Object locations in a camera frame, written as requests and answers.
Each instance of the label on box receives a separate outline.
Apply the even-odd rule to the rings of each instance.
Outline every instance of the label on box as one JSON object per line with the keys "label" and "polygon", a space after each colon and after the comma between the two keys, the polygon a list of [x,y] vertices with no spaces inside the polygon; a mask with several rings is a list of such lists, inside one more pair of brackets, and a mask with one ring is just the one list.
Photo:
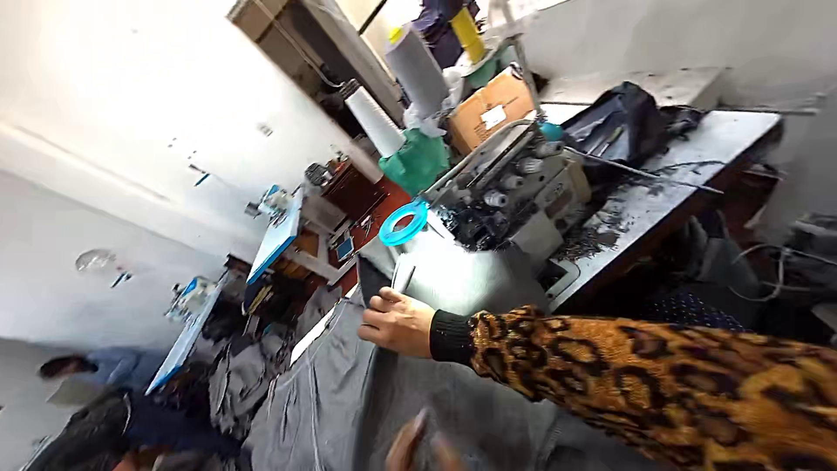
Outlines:
{"label": "label on box", "polygon": [[485,129],[491,129],[506,120],[506,112],[503,111],[503,105],[497,105],[481,114],[480,117],[485,123]]}

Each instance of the blurred hand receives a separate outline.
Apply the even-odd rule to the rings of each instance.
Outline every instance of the blurred hand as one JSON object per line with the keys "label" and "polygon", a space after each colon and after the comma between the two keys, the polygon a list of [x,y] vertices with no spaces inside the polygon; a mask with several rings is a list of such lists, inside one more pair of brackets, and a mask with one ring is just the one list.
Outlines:
{"label": "blurred hand", "polygon": [[[395,436],[387,454],[387,471],[413,471],[416,447],[424,435],[427,412],[421,411],[413,420],[404,424]],[[448,442],[437,434],[431,440],[439,469],[442,471],[465,471],[459,455]]]}
{"label": "blurred hand", "polygon": [[382,287],[363,311],[357,335],[402,355],[430,358],[430,324],[436,310],[390,287]]}

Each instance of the leopard print sweater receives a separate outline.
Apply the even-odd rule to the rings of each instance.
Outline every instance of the leopard print sweater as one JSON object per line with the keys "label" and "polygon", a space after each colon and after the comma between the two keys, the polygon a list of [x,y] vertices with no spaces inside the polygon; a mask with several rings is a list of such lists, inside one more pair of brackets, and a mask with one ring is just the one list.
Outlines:
{"label": "leopard print sweater", "polygon": [[471,318],[439,311],[431,353],[681,469],[837,470],[832,349],[524,307]]}

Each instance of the thread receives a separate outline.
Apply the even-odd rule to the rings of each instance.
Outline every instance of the thread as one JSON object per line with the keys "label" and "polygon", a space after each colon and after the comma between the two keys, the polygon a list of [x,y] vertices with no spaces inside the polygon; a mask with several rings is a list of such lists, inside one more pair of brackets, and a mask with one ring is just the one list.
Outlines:
{"label": "thread", "polygon": [[537,158],[525,157],[517,163],[517,170],[523,174],[538,173],[543,168],[543,161]]}
{"label": "thread", "polygon": [[432,116],[442,108],[448,85],[442,70],[427,44],[411,23],[404,25],[400,36],[387,47],[384,58],[407,92],[419,119]]}
{"label": "thread", "polygon": [[485,197],[483,197],[483,201],[489,206],[495,206],[497,208],[501,208],[509,202],[509,199],[499,191],[492,189],[485,192]]}
{"label": "thread", "polygon": [[554,141],[541,142],[535,148],[535,154],[540,158],[549,157],[560,151],[561,144]]}
{"label": "thread", "polygon": [[393,155],[404,145],[401,130],[357,80],[349,80],[340,93],[381,157]]}
{"label": "thread", "polygon": [[520,175],[506,175],[501,185],[505,189],[518,189],[523,186],[523,177]]}
{"label": "thread", "polygon": [[470,16],[468,8],[462,8],[450,20],[450,27],[462,44],[462,49],[465,49],[465,52],[468,53],[471,64],[480,62],[485,55],[485,43],[482,42],[480,31],[476,28],[476,23],[474,23],[474,18]]}

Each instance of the blue plastic ring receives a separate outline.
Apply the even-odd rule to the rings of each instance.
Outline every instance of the blue plastic ring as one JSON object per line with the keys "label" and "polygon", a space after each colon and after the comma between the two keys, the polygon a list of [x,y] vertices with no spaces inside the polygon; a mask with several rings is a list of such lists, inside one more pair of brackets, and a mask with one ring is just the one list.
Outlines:
{"label": "blue plastic ring", "polygon": [[[418,234],[427,223],[428,204],[422,200],[415,200],[393,211],[381,225],[377,236],[385,246],[400,246]],[[404,217],[412,216],[413,220],[401,230],[395,230],[395,225]]]}

